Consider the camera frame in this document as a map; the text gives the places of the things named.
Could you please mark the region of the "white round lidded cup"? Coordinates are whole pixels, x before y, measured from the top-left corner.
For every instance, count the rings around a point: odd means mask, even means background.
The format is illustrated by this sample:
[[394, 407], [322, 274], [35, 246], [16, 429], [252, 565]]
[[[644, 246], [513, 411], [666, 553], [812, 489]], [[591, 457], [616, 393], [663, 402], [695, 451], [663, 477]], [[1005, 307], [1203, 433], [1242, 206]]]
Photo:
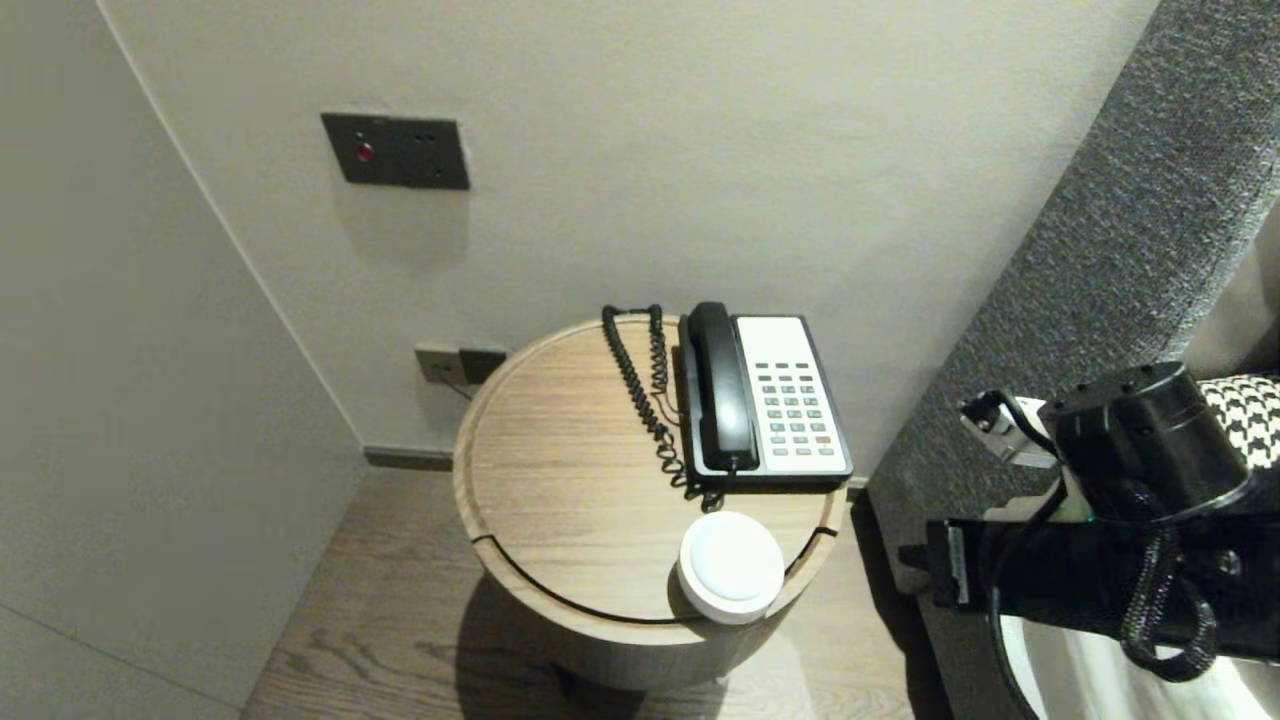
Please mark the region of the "white round lidded cup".
[[767, 615], [782, 591], [786, 562], [762, 523], [724, 510], [690, 524], [675, 568], [684, 597], [700, 615], [739, 626]]

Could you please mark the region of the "curved wooden table drawer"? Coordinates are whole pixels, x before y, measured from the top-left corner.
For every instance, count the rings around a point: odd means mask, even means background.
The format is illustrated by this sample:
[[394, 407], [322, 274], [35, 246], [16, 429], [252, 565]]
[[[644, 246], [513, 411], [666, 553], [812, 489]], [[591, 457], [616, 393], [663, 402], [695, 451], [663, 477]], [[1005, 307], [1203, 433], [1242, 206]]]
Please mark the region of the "curved wooden table drawer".
[[724, 625], [694, 614], [675, 623], [607, 619], [570, 606], [536, 587], [492, 537], [472, 542], [495, 587], [493, 626], [499, 638], [588, 682], [622, 691], [667, 691], [726, 676], [780, 629], [835, 550], [837, 532], [815, 529], [788, 568], [765, 615]]

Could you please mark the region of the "grey fabric bed base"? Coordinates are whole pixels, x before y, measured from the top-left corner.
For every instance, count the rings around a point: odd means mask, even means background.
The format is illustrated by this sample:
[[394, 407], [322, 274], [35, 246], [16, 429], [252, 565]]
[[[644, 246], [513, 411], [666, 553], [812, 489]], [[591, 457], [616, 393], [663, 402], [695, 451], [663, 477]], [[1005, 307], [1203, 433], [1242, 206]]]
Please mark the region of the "grey fabric bed base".
[[1000, 671], [987, 616], [940, 609], [927, 592], [916, 602], [955, 720], [1023, 720]]

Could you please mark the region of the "white bed sheet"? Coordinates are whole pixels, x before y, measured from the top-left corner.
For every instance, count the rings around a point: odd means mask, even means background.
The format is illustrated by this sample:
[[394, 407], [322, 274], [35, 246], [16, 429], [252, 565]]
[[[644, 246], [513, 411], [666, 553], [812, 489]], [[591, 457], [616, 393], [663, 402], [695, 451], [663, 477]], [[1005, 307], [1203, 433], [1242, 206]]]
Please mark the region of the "white bed sheet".
[[1280, 720], [1280, 514], [1062, 523], [1036, 565], [1061, 623], [989, 628], [1025, 720]]

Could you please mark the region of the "white black desk telephone base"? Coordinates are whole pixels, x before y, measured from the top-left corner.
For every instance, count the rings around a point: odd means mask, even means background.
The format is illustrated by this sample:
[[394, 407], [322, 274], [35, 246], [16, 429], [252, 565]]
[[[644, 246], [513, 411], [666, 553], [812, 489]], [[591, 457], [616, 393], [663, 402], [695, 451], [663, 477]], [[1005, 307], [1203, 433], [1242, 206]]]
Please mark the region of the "white black desk telephone base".
[[755, 405], [759, 468], [726, 475], [699, 468], [689, 416], [684, 322], [678, 320], [678, 389], [684, 459], [691, 477], [728, 492], [828, 492], [852, 475], [852, 455], [806, 320], [783, 315], [733, 318]]

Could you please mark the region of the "black white houndstooth pillow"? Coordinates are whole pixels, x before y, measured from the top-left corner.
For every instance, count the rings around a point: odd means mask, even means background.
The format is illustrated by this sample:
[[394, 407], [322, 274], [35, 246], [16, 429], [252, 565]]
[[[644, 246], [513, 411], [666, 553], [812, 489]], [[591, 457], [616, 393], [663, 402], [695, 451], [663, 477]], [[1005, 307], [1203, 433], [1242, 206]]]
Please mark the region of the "black white houndstooth pillow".
[[1280, 469], [1280, 375], [1199, 380], [1199, 391], [1249, 469]]

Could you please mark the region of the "black telephone handset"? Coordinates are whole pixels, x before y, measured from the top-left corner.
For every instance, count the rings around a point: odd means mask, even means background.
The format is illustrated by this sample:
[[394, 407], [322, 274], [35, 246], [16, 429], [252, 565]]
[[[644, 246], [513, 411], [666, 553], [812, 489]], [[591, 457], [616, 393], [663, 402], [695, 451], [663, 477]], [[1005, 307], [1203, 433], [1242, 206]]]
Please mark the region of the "black telephone handset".
[[699, 468], [726, 475], [759, 468], [755, 405], [733, 318], [701, 302], [684, 322], [689, 416]]

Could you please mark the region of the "grey fabric headboard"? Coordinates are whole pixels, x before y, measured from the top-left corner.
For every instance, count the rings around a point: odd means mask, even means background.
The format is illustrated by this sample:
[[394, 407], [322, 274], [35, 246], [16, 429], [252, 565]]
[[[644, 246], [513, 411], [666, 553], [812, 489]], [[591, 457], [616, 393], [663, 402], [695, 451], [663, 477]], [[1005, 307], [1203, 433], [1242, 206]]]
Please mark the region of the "grey fabric headboard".
[[1046, 398], [1180, 357], [1280, 200], [1280, 0], [1160, 0], [1059, 183], [868, 493], [897, 592], [927, 520], [1044, 486], [961, 428], [959, 400]]

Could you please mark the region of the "beige bed pillow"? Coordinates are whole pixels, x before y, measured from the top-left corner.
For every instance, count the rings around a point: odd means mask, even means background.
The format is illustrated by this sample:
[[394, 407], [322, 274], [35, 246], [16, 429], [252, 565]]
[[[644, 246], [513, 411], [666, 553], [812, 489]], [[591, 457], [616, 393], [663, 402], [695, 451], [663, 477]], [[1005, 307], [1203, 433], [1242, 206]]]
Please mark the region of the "beige bed pillow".
[[1185, 355], [1201, 379], [1280, 374], [1280, 199]]

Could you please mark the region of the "round wooden bedside table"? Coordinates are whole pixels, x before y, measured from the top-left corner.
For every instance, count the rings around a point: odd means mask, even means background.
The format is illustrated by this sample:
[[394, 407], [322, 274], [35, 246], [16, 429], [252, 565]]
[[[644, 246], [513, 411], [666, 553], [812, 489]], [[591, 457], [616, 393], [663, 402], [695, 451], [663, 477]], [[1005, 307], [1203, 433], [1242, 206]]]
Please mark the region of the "round wooden bedside table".
[[[675, 564], [703, 500], [662, 471], [599, 319], [530, 343], [480, 388], [454, 445], [453, 478], [468, 541], [492, 537], [570, 606], [648, 624], [699, 614]], [[845, 502], [844, 484], [724, 496], [726, 509], [780, 542], [785, 575], [815, 529], [838, 534]]]

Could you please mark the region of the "dark grey power socket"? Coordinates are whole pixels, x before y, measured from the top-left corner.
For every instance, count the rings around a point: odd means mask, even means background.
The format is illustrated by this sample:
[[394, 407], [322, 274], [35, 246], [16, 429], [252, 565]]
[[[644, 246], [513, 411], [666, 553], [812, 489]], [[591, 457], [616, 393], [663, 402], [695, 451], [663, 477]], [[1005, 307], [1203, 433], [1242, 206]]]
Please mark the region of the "dark grey power socket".
[[458, 360], [467, 386], [483, 386], [507, 360], [508, 354], [493, 348], [461, 348]]

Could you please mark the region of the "wall power socket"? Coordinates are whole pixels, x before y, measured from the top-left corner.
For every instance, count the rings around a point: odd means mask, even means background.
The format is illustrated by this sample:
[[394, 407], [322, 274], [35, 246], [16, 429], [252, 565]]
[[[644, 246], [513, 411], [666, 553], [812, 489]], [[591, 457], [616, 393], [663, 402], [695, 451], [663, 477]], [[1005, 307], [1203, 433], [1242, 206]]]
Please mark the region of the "wall power socket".
[[416, 346], [413, 356], [426, 383], [458, 387], [468, 384], [458, 348]]

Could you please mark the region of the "grey wall baseboard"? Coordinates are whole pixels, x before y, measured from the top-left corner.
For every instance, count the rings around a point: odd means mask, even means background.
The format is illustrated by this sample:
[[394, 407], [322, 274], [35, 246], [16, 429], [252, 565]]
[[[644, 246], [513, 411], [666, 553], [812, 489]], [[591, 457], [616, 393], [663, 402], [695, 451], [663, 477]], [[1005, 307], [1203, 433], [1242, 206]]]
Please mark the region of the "grey wall baseboard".
[[452, 473], [454, 469], [453, 455], [445, 451], [366, 445], [362, 455], [372, 468], [439, 473]]

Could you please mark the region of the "dark wall switch panel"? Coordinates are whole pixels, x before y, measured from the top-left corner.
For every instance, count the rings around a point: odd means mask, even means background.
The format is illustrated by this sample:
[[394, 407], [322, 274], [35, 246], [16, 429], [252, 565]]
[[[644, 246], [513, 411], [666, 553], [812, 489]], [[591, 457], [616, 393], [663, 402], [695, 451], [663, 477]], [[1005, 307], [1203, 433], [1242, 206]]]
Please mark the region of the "dark wall switch panel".
[[408, 190], [471, 188], [460, 124], [326, 111], [323, 128], [346, 182]]

